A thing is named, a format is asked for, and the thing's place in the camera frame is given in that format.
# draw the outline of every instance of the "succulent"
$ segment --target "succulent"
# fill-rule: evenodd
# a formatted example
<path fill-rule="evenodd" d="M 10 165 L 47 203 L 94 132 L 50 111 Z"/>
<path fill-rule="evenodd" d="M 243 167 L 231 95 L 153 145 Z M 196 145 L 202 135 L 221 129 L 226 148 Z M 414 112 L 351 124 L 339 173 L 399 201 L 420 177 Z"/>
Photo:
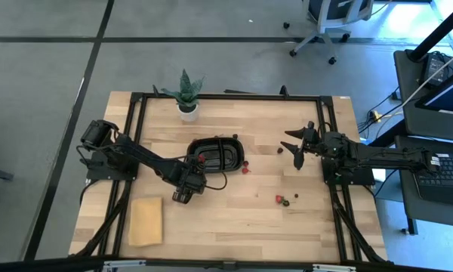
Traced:
<path fill-rule="evenodd" d="M 181 75 L 180 78 L 180 91 L 168 91 L 165 88 L 162 88 L 161 91 L 174 97 L 180 106 L 193 107 L 198 104 L 198 99 L 196 97 L 202 89 L 204 79 L 205 77 L 191 83 L 188 74 L 183 69 L 183 75 Z"/>

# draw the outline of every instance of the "black bowl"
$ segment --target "black bowl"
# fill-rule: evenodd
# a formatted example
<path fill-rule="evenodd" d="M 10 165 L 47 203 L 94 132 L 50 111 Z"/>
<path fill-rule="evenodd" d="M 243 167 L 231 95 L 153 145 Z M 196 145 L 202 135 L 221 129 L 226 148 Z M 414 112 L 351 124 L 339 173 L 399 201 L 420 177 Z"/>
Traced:
<path fill-rule="evenodd" d="M 245 159 L 242 143 L 231 137 L 194 140 L 187 152 L 189 156 L 205 157 L 205 173 L 235 171 Z"/>

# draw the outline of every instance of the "wooden tabletop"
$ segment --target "wooden tabletop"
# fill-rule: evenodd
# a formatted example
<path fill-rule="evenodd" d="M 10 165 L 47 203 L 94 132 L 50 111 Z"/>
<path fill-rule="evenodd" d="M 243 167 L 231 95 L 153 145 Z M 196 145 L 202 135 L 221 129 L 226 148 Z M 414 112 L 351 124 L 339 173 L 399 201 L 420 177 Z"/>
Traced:
<path fill-rule="evenodd" d="M 131 93 L 114 91 L 104 119 L 124 127 Z M 348 97 L 333 97 L 339 131 L 357 140 L 356 119 Z M 172 201 L 174 187 L 140 166 L 131 199 L 163 198 L 163 244 L 128 245 L 129 212 L 120 255 L 141 258 L 242 261 L 339 261 L 328 188 L 319 157 L 306 154 L 303 168 L 293 166 L 293 156 L 277 154 L 280 141 L 299 144 L 284 134 L 309 121 L 319 124 L 316 104 L 304 101 L 200 100 L 200 117 L 182 122 L 173 99 L 148 99 L 140 144 L 164 157 L 182 156 L 193 139 L 239 135 L 251 172 L 228 172 L 228 186 L 221 191 L 195 194 L 184 205 Z M 324 110 L 328 120 L 327 109 Z M 208 185 L 223 185 L 221 174 L 207 175 Z M 77 252 L 102 224 L 111 181 L 99 181 L 84 195 L 70 253 Z M 378 214 L 372 195 L 350 186 L 356 225 L 369 244 L 386 258 Z M 290 201 L 276 204 L 275 195 Z M 109 237 L 111 251 L 115 227 Z M 349 231 L 344 226 L 348 257 L 353 258 Z"/>

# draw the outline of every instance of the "keyboard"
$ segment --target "keyboard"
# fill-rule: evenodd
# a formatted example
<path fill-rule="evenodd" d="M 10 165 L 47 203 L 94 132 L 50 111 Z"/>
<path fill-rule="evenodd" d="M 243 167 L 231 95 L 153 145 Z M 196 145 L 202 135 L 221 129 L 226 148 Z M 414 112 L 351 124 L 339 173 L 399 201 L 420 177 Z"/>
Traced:
<path fill-rule="evenodd" d="M 418 175 L 418 193 L 422 199 L 453 205 L 453 155 L 438 154 L 441 173 Z"/>

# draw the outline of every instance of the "chair wheel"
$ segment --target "chair wheel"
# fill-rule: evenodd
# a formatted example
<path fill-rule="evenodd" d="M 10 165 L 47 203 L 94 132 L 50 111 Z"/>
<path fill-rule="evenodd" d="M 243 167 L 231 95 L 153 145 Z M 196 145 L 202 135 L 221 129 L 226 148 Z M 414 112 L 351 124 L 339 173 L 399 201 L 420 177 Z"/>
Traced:
<path fill-rule="evenodd" d="M 348 38 L 350 38 L 350 34 L 346 33 L 342 35 L 342 39 L 339 42 L 347 42 Z"/>

